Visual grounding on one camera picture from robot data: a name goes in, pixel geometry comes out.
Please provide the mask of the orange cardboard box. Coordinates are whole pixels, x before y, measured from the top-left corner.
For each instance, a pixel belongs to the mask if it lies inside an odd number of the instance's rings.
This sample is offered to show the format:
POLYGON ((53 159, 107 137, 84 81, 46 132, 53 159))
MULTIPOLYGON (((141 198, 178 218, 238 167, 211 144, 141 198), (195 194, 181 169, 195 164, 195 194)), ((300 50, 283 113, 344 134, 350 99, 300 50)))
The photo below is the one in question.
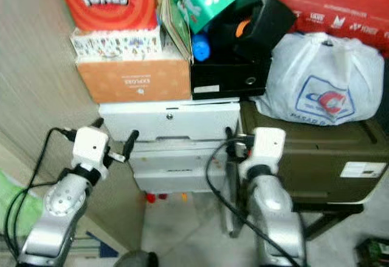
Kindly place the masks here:
POLYGON ((191 100, 191 66, 180 59, 76 64, 95 103, 191 100))

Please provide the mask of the dark green crate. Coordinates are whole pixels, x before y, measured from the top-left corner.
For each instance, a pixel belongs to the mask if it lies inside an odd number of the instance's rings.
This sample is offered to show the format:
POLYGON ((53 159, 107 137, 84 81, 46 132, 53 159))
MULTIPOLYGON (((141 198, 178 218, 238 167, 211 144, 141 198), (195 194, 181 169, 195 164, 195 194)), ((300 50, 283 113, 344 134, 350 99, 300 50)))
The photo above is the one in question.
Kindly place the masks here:
POLYGON ((389 267, 389 239, 370 237, 356 246, 357 267, 389 267))

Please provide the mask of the red racket bag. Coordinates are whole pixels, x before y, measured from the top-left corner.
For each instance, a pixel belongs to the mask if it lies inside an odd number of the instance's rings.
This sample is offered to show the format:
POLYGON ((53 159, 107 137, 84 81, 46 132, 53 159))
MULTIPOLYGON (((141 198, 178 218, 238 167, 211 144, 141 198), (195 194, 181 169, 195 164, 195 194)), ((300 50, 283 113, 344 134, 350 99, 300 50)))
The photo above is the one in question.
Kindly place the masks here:
POLYGON ((280 0, 297 19, 291 32, 358 39, 389 58, 389 0, 280 0))

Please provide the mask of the grey robot left leg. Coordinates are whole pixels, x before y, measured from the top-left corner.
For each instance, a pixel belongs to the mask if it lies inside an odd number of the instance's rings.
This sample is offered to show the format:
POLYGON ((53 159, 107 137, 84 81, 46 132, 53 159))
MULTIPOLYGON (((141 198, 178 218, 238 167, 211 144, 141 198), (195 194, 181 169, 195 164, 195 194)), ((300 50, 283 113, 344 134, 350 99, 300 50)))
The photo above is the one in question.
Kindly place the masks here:
POLYGON ((128 251, 114 262, 113 267, 159 267, 159 259, 153 251, 128 251))

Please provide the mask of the red Looney Tunes box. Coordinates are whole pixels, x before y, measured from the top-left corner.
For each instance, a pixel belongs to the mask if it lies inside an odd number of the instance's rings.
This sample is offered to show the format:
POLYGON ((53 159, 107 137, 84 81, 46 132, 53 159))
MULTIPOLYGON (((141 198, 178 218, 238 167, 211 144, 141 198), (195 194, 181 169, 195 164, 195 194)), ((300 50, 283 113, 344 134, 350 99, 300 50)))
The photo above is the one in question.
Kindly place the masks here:
POLYGON ((83 31, 152 30, 158 26, 156 0, 64 0, 83 31))

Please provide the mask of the white patterned gift box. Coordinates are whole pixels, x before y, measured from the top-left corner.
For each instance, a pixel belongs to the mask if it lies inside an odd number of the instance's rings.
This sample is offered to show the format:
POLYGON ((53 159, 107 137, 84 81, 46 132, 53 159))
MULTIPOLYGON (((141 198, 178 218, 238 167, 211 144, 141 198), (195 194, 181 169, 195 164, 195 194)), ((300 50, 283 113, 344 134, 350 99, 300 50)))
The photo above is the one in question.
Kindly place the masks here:
POLYGON ((162 50, 159 26, 150 30, 75 29, 69 39, 78 61, 145 60, 162 50))

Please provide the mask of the dark blue flat item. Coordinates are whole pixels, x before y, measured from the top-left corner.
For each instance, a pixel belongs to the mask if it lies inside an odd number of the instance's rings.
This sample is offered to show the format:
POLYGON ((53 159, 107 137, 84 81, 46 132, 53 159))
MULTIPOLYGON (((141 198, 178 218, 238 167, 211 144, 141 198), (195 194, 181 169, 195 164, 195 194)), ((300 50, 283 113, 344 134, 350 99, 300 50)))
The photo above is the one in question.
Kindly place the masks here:
POLYGON ((119 252, 117 250, 103 242, 103 240, 99 239, 99 237, 95 236, 93 233, 86 232, 86 235, 99 243, 98 251, 100 258, 117 258, 119 256, 119 252))

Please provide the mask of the light green cloth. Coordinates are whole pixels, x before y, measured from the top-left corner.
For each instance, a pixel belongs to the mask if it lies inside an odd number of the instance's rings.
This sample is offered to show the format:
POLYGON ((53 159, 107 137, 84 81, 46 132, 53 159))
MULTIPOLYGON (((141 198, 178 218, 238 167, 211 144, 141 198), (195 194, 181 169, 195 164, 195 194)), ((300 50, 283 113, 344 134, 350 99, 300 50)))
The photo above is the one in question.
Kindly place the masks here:
POLYGON ((17 236, 18 239, 21 237, 26 237, 33 228, 33 225, 41 217, 41 212, 43 208, 43 203, 41 198, 33 194, 32 191, 27 195, 23 206, 21 207, 21 212, 19 216, 16 217, 18 212, 17 206, 21 201, 21 197, 17 198, 16 203, 13 207, 9 209, 11 201, 14 197, 23 190, 16 181, 9 179, 5 173, 0 174, 0 210, 1 210, 1 220, 0 220, 0 231, 1 234, 10 234, 9 231, 5 230, 5 216, 10 212, 9 215, 9 227, 12 226, 12 219, 16 220, 17 224, 17 236))

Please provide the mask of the beige wood grain wardrobe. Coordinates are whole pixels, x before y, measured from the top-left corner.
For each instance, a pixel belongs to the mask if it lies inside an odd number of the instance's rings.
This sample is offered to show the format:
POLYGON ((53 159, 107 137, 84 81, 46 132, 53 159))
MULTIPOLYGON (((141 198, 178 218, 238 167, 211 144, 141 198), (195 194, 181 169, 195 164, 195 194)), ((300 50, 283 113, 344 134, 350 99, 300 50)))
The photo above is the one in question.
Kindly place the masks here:
MULTIPOLYGON (((51 128, 80 128, 98 117, 75 67, 74 23, 64 0, 1 0, 2 167, 26 183, 42 148, 37 182, 69 167, 72 143, 51 128)), ((90 195, 80 226, 121 253, 141 248, 144 196, 124 162, 114 162, 90 195)))

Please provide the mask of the black flat box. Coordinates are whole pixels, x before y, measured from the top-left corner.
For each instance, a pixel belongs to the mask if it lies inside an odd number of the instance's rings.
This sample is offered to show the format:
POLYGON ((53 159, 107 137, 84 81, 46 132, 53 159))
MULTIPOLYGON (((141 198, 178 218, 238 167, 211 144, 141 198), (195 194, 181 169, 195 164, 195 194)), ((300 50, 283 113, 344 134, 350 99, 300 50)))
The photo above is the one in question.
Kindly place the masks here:
POLYGON ((272 59, 256 62, 201 62, 191 66, 194 100, 263 95, 272 59))

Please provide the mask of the stack of thin books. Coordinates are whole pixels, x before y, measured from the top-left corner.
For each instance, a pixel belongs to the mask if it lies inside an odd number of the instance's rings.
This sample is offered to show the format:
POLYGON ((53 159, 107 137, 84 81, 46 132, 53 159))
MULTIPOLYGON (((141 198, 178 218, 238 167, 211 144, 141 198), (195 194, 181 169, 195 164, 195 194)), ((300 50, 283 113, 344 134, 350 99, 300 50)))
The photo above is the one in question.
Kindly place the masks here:
POLYGON ((191 30, 185 19, 185 12, 181 11, 174 0, 158 0, 158 16, 179 53, 190 64, 194 64, 191 30))

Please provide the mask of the blue round cap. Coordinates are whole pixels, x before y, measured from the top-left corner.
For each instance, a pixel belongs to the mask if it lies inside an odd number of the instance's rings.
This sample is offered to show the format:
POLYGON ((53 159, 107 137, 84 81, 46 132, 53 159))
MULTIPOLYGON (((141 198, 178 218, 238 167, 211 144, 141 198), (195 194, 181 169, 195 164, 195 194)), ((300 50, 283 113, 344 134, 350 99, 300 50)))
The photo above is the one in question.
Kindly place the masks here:
POLYGON ((192 36, 192 56, 197 62, 208 60, 211 56, 211 47, 208 37, 204 33, 192 36))

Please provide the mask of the olive green storage trunk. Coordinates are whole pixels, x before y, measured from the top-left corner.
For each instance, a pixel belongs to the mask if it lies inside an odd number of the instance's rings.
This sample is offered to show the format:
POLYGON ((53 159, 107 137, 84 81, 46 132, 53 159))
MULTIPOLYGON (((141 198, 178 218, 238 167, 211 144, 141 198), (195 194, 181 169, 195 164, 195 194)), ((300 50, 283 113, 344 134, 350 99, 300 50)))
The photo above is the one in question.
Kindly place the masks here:
POLYGON ((375 119, 309 125, 272 119, 242 101, 242 131, 256 127, 286 131, 278 175, 295 203, 361 204, 389 172, 389 138, 375 119))

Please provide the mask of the white metal lock drawer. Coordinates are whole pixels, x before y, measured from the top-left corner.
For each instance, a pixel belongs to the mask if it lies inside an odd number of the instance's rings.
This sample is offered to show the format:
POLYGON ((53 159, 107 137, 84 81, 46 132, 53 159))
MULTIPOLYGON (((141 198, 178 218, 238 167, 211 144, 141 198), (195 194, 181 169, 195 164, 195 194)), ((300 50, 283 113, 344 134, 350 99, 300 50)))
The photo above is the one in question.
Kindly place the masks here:
POLYGON ((211 100, 152 101, 100 104, 109 135, 128 141, 136 131, 138 141, 187 138, 194 141, 225 137, 225 129, 235 130, 241 118, 237 98, 211 100))

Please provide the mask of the white bag with blue logo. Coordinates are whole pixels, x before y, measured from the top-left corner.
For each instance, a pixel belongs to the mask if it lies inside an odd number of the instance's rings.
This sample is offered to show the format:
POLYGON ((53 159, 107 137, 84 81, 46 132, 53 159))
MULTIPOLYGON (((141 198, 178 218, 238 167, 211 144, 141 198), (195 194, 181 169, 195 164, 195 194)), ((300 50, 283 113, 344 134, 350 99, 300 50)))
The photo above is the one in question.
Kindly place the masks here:
POLYGON ((358 39, 287 33, 272 51, 260 114, 323 127, 374 117, 384 92, 385 61, 358 39))

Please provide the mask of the black case with orange knob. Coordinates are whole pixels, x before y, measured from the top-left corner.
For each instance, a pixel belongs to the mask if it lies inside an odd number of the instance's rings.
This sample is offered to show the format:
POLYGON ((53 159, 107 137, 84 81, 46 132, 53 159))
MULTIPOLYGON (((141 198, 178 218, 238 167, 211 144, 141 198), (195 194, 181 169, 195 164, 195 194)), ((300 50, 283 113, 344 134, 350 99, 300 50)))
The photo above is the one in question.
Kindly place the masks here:
POLYGON ((235 0, 212 21, 207 37, 214 50, 258 61, 272 53, 295 20, 281 0, 235 0))

